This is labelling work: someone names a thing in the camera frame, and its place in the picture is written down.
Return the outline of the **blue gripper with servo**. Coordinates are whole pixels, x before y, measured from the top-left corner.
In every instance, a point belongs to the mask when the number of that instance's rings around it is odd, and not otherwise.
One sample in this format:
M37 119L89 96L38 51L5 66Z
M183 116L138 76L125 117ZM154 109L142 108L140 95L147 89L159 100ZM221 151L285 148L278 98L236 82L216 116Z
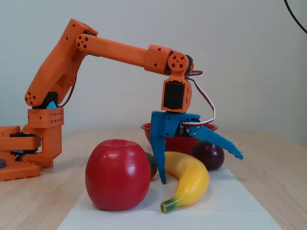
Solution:
M231 141L211 131L206 126L185 126L184 128L181 125L182 122L199 122L200 118L201 116L197 114L152 112L151 146L162 184L166 184L165 138L190 135L223 148L240 160L243 159L243 155Z

